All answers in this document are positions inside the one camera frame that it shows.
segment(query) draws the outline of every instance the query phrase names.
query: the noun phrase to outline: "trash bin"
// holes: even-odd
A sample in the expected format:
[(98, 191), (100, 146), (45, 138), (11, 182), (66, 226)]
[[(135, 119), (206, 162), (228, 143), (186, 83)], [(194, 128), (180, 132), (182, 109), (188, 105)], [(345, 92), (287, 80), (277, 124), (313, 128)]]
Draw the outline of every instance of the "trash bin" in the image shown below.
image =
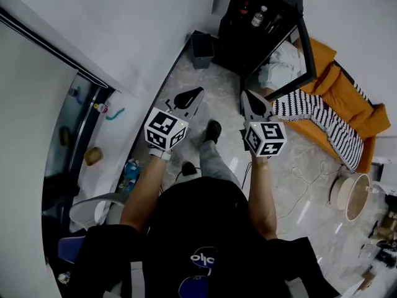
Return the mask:
[(214, 56), (210, 34), (192, 34), (192, 61), (194, 68), (208, 68)]

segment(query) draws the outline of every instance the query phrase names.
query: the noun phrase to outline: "black and white striped blanket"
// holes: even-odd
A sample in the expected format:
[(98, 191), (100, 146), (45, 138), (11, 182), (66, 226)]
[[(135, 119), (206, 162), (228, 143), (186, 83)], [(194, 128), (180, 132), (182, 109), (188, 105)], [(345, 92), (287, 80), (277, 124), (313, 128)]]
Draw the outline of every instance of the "black and white striped blanket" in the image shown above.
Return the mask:
[[(368, 100), (367, 95), (354, 85), (356, 90)], [(336, 154), (350, 171), (359, 165), (364, 143), (358, 133), (344, 122), (319, 95), (309, 95), (297, 89), (274, 102), (274, 112), (279, 119), (294, 121), (309, 119), (328, 136), (328, 141)]]

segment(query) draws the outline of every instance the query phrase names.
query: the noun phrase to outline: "black shoe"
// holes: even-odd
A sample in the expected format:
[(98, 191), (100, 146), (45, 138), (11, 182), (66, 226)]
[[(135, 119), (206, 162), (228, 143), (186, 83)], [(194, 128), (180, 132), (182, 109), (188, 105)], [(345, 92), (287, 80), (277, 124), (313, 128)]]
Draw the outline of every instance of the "black shoe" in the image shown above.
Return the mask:
[(196, 174), (197, 170), (193, 163), (186, 162), (182, 165), (182, 175), (190, 176), (191, 174)]
[(221, 135), (222, 127), (219, 122), (216, 120), (211, 120), (207, 126), (207, 132), (205, 133), (204, 142), (212, 140), (213, 142), (217, 143), (218, 138)]

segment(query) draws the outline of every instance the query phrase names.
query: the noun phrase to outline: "glass bottle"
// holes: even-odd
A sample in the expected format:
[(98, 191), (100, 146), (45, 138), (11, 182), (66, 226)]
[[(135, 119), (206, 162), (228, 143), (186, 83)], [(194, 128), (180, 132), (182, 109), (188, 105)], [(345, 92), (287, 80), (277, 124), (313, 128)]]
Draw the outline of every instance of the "glass bottle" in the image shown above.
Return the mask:
[(242, 24), (246, 21), (247, 16), (248, 16), (248, 6), (249, 6), (249, 1), (244, 2), (244, 6), (242, 6), (239, 11), (239, 17), (238, 17), (238, 24)]
[(253, 27), (259, 27), (264, 19), (264, 14), (267, 11), (267, 8), (265, 6), (261, 6), (261, 11), (258, 13), (255, 13), (254, 17), (252, 18), (251, 25)]

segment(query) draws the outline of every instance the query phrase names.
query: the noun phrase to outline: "bottle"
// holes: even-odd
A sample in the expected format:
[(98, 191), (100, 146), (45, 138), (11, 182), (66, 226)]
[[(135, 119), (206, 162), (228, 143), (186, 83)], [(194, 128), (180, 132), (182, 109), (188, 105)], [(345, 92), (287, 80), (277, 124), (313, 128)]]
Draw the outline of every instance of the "bottle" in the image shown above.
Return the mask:
[(280, 14), (277, 14), (275, 19), (272, 22), (270, 22), (268, 24), (268, 26), (266, 27), (266, 29), (265, 29), (266, 34), (270, 34), (270, 33), (274, 32), (274, 31), (276, 31), (276, 29), (280, 25), (279, 22), (282, 20), (282, 18), (283, 17)]
[(103, 114), (106, 114), (107, 110), (109, 109), (109, 107), (107, 107), (105, 104), (94, 104), (94, 108)]
[(248, 6), (249, 6), (249, 1), (244, 2), (244, 6), (238, 11), (239, 17), (238, 17), (238, 24), (242, 24), (243, 22), (246, 21), (247, 16), (248, 16)]
[(259, 27), (264, 19), (264, 14), (267, 11), (267, 8), (265, 6), (261, 6), (261, 11), (258, 13), (255, 13), (254, 17), (252, 18), (251, 25), (253, 27)]
[(79, 92), (77, 89), (69, 88), (68, 95), (70, 95), (72, 97), (77, 97), (78, 94), (79, 94)]

